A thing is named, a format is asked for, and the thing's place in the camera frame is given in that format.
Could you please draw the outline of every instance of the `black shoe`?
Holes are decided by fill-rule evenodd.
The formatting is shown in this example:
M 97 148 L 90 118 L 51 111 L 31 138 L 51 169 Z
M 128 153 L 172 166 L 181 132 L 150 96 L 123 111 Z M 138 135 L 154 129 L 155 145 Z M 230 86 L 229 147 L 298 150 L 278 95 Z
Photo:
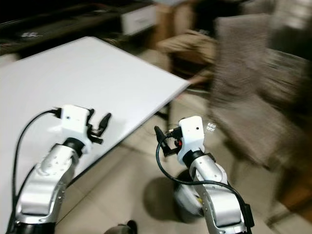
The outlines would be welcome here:
M 131 228 L 133 234 L 137 234 L 137 222 L 135 222 L 134 220 L 129 220 L 127 222 L 127 226 Z

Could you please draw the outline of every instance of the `white table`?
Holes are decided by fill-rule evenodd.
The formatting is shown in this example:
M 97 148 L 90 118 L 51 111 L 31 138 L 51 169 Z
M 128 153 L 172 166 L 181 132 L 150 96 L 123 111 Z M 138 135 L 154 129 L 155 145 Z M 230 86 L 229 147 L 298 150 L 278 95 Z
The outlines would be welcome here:
M 64 104 L 94 108 L 91 123 L 112 118 L 104 143 L 82 157 L 79 175 L 116 146 L 188 82 L 96 38 L 82 38 L 0 69 L 0 234 L 11 212 L 11 173 L 17 138 L 38 112 Z M 47 132 L 59 119 L 45 116 L 28 130 L 20 150 L 18 188 L 29 169 L 60 138 Z

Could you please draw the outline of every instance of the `black cable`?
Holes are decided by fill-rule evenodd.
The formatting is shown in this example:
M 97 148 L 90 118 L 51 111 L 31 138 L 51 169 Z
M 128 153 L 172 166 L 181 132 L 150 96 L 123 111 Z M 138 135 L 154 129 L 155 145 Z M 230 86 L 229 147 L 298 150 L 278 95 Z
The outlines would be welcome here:
M 247 218 L 247 214 L 245 212 L 245 201 L 244 199 L 241 197 L 241 195 L 238 193 L 238 191 L 234 188 L 232 188 L 231 186 L 227 185 L 227 184 L 224 184 L 224 183 L 220 183 L 220 182 L 217 182 L 217 181 L 213 181 L 213 180 L 202 180 L 202 181 L 183 181 L 183 180 L 179 180 L 175 177 L 173 177 L 172 175 L 170 175 L 168 172 L 166 172 L 166 170 L 162 167 L 161 165 L 161 162 L 160 162 L 160 158 L 159 158 L 159 151 L 160 151 L 160 146 L 161 146 L 161 143 L 165 140 L 169 138 L 168 136 L 166 136 L 165 138 L 163 138 L 157 145 L 157 148 L 156 148 L 156 161 L 157 161 L 157 164 L 158 164 L 158 167 L 160 168 L 161 172 L 163 172 L 165 174 L 165 176 L 167 178 L 169 178 L 170 180 L 176 182 L 176 183 L 179 183 L 179 184 L 184 184 L 184 185 L 203 185 L 203 184 L 213 184 L 213 185 L 218 185 L 218 186 L 221 186 L 221 187 L 224 187 L 224 188 L 227 188 L 228 190 L 230 190 L 237 198 L 238 200 L 238 203 L 239 203 L 239 206 L 240 206 L 240 209 L 242 211 L 242 214 L 243 214 L 243 217 L 244 217 L 244 221 L 246 222 L 248 220 Z M 247 233 L 251 234 L 251 228 L 246 226 L 247 228 Z
M 7 228 L 7 233 L 11 233 L 14 231 L 14 222 L 15 222 L 15 213 L 16 213 L 16 204 L 18 201 L 18 197 L 20 195 L 21 189 L 19 191 L 18 196 L 16 196 L 16 168 L 17 168 L 17 163 L 18 163 L 18 156 L 19 156 L 19 151 L 20 151 L 20 143 L 24 137 L 24 134 L 28 127 L 39 117 L 46 115 L 48 113 L 56 114 L 57 110 L 48 110 L 48 111 L 43 111 L 39 114 L 37 114 L 35 117 L 32 118 L 31 121 L 28 122 L 28 124 L 24 127 L 22 133 L 19 136 L 18 142 L 16 144 L 15 148 L 15 155 L 14 155 L 14 163 L 13 163 L 13 173 L 12 173 L 12 211 L 11 211 L 11 217 L 9 220 L 8 228 Z

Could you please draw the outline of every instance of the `person's leg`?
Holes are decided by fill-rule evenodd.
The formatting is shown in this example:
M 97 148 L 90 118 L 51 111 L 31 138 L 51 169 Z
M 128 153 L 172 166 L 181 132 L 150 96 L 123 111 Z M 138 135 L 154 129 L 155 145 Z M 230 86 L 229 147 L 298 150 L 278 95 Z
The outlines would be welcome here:
M 199 34 L 200 39 L 197 41 L 195 45 L 195 50 L 200 53 L 201 58 L 207 62 L 207 67 L 189 79 L 189 82 L 192 85 L 196 85 L 199 83 L 206 83 L 207 81 L 213 78 L 212 67 L 215 63 L 215 55 L 216 55 L 216 40 Z
M 160 52 L 159 61 L 161 63 L 161 68 L 171 72 L 170 55 L 176 52 L 193 50 L 195 44 L 199 40 L 201 40 L 201 36 L 192 31 L 188 31 L 185 34 L 160 41 L 157 44 L 157 50 Z
M 194 85 L 194 84 L 199 84 L 199 83 L 206 83 L 207 81 L 211 80 L 212 77 L 213 77 L 213 73 L 210 70 L 210 66 L 208 66 L 205 69 L 201 70 L 196 75 L 194 75 L 188 81 Z
M 215 63 L 217 41 L 209 36 L 202 35 L 201 40 L 195 45 L 202 59 L 208 64 Z

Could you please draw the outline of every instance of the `white drawer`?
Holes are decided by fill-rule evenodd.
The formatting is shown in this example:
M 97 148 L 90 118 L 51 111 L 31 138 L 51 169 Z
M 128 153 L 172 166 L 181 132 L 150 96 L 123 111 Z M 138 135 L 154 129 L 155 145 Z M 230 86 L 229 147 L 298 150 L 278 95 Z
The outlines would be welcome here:
M 147 6 L 121 16 L 122 32 L 133 35 L 156 24 L 156 7 Z

